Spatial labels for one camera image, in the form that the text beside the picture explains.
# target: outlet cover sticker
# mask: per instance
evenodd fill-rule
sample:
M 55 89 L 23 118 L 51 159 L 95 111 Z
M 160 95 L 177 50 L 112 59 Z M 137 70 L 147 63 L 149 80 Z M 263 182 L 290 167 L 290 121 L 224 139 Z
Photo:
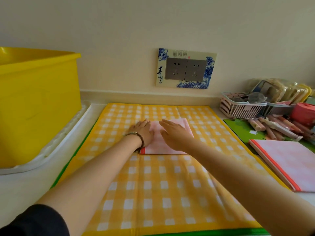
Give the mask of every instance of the outlet cover sticker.
M 196 59 L 206 60 L 207 66 L 203 75 L 203 81 L 180 81 L 174 79 L 165 79 L 166 60 L 167 58 L 180 58 L 180 59 Z M 195 88 L 195 89 L 208 89 L 210 79 L 212 76 L 213 68 L 215 65 L 217 54 L 205 53 L 197 51 L 183 51 L 159 48 L 158 50 L 158 67 L 157 67 L 157 82 L 158 87 L 177 87 L 177 88 Z

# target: wall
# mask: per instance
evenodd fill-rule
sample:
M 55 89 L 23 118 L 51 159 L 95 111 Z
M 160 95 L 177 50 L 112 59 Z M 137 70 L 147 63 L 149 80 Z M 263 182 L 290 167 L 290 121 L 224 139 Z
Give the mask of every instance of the wall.
M 0 0 L 2 46 L 75 51 L 80 88 L 191 96 L 315 84 L 315 0 Z M 216 52 L 209 89 L 155 87 L 159 47 Z

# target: red trim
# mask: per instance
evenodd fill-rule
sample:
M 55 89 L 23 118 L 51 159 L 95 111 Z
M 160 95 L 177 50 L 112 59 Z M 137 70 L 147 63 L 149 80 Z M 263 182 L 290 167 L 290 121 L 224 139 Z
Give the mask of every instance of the red trim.
M 289 175 L 272 159 L 272 157 L 254 140 L 250 139 L 252 143 L 259 148 L 259 150 L 274 164 L 275 167 L 288 179 L 288 181 L 294 186 L 296 191 L 301 191 L 301 188 L 295 183 L 295 181 L 289 177 Z

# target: blue floral pattern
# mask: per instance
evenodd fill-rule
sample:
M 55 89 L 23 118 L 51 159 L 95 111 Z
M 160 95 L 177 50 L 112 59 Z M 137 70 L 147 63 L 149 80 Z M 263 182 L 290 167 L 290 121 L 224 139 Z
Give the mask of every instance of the blue floral pattern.
M 168 57 L 167 52 L 168 52 L 168 49 L 159 48 L 158 49 L 158 60 L 159 61 L 166 60 Z
M 176 87 L 177 88 L 208 89 L 214 65 L 215 65 L 215 61 L 213 60 L 213 58 L 207 57 L 207 66 L 204 72 L 202 82 L 182 81 Z

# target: hand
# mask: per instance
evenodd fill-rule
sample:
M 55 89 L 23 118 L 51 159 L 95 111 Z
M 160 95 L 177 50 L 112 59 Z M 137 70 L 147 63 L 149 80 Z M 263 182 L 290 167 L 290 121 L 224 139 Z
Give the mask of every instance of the hand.
M 162 119 L 159 122 L 166 130 L 161 130 L 161 135 L 166 144 L 173 150 L 185 151 L 188 143 L 194 141 L 194 138 L 181 125 Z
M 144 121 L 139 121 L 137 124 L 132 125 L 129 129 L 128 132 L 131 131 L 136 131 L 137 133 L 139 133 L 144 140 L 144 146 L 146 147 L 147 145 L 149 145 L 152 140 L 153 140 L 153 136 L 154 136 L 154 131 L 150 131 L 150 126 L 151 126 L 151 122 L 148 121 L 148 119 L 146 118 Z

